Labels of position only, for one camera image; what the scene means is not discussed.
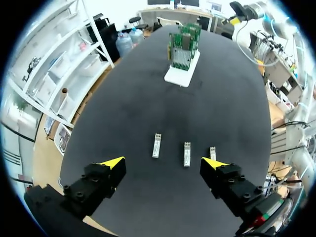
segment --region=bolt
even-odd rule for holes
[[[262,186],[257,186],[257,188],[256,188],[256,193],[261,193],[262,192],[262,190],[263,190],[263,187]]]
[[[248,201],[251,195],[249,193],[245,193],[243,196],[244,201]]]
[[[82,200],[83,199],[83,193],[82,192],[76,192],[76,197],[77,197],[77,199]]]

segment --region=black table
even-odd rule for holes
[[[96,222],[124,237],[231,237],[241,220],[213,197],[200,160],[215,146],[217,160],[263,184],[271,146],[263,80],[235,42],[202,31],[190,86],[165,82],[168,35],[176,29],[153,33],[107,76],[72,132],[61,182],[75,181],[90,162],[125,156],[127,174],[93,214]],[[155,133],[162,134],[158,159]],[[191,142],[189,168],[184,142]]]

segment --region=office chair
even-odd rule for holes
[[[145,28],[148,27],[148,24],[139,24],[139,21],[141,20],[141,17],[140,16],[136,16],[136,17],[133,17],[133,18],[130,18],[128,20],[128,22],[130,24],[133,24],[133,26],[136,28],[136,29],[140,29],[140,30],[143,30]]]

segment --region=screw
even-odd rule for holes
[[[262,190],[263,190],[263,187],[262,186],[257,186],[257,188],[256,188],[256,193],[261,193],[262,192]]]
[[[69,185],[65,185],[64,186],[64,191],[69,191],[70,190],[70,186]]]
[[[245,193],[242,197],[245,201],[247,201],[251,197],[251,195],[249,193]]]
[[[83,193],[82,192],[76,192],[76,197],[77,197],[77,199],[82,200],[83,199]]]

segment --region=wooden floor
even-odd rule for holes
[[[105,73],[102,74],[102,76],[99,78],[99,80],[104,80],[107,76],[107,74],[111,70],[107,70]],[[270,107],[270,115],[271,115],[271,122],[275,122],[278,119],[283,118],[282,111],[275,105],[269,103]],[[62,188],[60,187],[58,183],[58,178],[60,174],[61,164],[63,156],[59,153],[57,148],[55,147],[55,144],[51,140],[46,139],[46,134],[44,132],[44,122],[45,122],[45,116],[42,117],[42,120],[39,125],[39,130],[37,134],[37,139],[35,142],[35,148],[34,148],[34,168],[33,168],[33,178],[35,185],[40,185],[42,187],[45,187],[46,184],[50,184],[54,189],[56,189],[58,192],[62,193]],[[269,170],[272,168],[276,169],[279,167],[283,167],[281,162],[278,162],[272,164],[269,167]],[[280,171],[277,175],[283,175],[284,171]],[[85,218],[84,222],[100,229],[106,232],[109,232],[96,222],[94,222],[91,218]]]

